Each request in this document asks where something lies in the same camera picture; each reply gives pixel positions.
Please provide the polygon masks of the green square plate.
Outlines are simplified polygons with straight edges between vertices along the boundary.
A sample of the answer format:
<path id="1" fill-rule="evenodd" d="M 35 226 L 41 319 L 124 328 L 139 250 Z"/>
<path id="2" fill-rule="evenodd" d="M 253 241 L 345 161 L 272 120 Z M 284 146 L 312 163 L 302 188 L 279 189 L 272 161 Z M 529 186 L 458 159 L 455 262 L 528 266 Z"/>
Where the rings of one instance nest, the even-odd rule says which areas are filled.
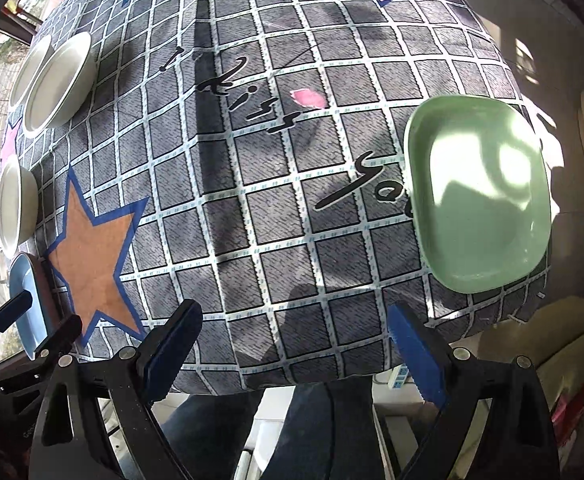
<path id="1" fill-rule="evenodd" d="M 415 232 L 436 280 L 476 294 L 516 282 L 546 255 L 551 199 L 541 144 L 514 107 L 436 96 L 403 137 Z"/>

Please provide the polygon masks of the white bowl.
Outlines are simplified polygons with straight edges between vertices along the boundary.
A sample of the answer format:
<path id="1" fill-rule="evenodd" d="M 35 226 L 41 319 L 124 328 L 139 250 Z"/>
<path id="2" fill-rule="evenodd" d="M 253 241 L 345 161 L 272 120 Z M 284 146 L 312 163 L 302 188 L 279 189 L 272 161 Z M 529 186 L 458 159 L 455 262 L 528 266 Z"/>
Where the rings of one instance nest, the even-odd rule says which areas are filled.
<path id="1" fill-rule="evenodd" d="M 48 128 L 69 122 L 96 80 L 90 32 L 79 32 L 60 45 L 33 81 L 23 112 L 24 134 L 35 139 Z"/>
<path id="2" fill-rule="evenodd" d="M 45 66 L 50 56 L 53 55 L 52 36 L 46 35 L 37 44 L 30 48 L 27 56 L 20 66 L 18 76 L 12 86 L 9 96 L 9 112 L 14 112 L 23 104 L 30 90 L 32 90 L 35 79 Z"/>
<path id="3" fill-rule="evenodd" d="M 0 241 L 8 258 L 34 235 L 37 214 L 38 188 L 34 174 L 12 155 L 4 161 L 0 175 Z"/>

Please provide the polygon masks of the person legs in jeans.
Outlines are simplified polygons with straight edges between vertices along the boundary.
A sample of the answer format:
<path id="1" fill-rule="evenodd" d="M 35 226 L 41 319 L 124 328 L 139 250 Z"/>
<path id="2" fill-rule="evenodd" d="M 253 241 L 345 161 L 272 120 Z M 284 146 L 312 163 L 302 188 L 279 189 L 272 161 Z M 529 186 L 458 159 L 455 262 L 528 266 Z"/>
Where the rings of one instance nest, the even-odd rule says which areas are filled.
<path id="1" fill-rule="evenodd" d="M 190 396 L 163 425 L 196 479 L 231 479 L 263 398 L 261 391 Z M 383 479 L 372 378 L 298 385 L 264 479 Z"/>

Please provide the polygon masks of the grey checked star tablecloth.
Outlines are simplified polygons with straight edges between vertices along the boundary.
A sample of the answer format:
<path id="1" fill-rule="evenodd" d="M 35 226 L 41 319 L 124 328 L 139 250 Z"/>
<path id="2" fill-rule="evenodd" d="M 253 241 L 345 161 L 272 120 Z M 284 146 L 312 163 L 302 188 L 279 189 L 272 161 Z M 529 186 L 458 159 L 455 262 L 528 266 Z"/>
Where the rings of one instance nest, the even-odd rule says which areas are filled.
<path id="1" fill-rule="evenodd" d="M 545 262 L 485 292 L 441 284 L 397 188 L 423 101 L 524 106 L 465 0 L 65 0 L 39 35 L 81 32 L 86 101 L 15 140 L 38 185 L 27 247 L 82 319 L 80 359 L 192 299 L 175 387 L 229 394 L 387 370 L 391 304 L 450 341 L 537 310 Z"/>

